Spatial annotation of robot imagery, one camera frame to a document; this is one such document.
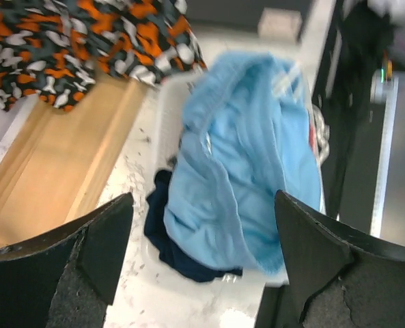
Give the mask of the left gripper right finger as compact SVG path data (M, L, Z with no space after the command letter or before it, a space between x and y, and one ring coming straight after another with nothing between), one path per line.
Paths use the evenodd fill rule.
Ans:
M405 327L405 247L370 236L282 191L275 216L289 284L277 327Z

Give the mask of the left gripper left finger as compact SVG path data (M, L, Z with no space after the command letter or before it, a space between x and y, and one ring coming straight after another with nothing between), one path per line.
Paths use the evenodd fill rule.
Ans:
M124 193L91 213L0 249L0 327L102 327L133 217Z

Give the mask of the light blue shorts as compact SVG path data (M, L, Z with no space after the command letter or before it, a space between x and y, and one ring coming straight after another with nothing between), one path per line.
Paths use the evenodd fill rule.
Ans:
M184 253L211 269L281 270L276 192L320 206L310 104L300 68L270 54L224 53L198 80L164 213Z

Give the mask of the orange camouflage shorts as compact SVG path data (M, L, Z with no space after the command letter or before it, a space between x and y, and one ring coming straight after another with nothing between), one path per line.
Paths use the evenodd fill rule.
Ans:
M96 71L158 85L205 68L185 1L0 1L0 109L26 96L70 111Z

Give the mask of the wooden clothes rack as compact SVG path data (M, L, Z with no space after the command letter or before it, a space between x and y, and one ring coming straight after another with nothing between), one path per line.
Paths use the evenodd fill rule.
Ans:
M0 248L95 209L146 91L102 75L70 113L34 106L0 164Z

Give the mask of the white laundry basket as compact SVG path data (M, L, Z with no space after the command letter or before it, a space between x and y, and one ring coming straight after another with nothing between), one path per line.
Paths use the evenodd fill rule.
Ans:
M203 72L185 72L167 78L158 93L154 132L151 133L151 155L145 173L145 191L148 196L155 190L154 177L158 170L172 170L167 161L176 154L182 131L182 110L186 99L191 95L198 80L204 76ZM159 259L159 252L155 246L143 237L141 242L143 259L155 268L155 271L178 278L178 272L170 268ZM288 283L285 267L276 275L267 276L259 271L244 270L242 277L226 275L216 278L215 282L244 284L266 284L280 286Z

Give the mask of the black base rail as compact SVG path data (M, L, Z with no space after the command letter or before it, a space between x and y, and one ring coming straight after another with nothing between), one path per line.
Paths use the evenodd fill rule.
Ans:
M383 105L371 102L374 74L387 59L395 28L366 1L336 1L312 101L329 126L322 165L328 216L368 233L380 156Z

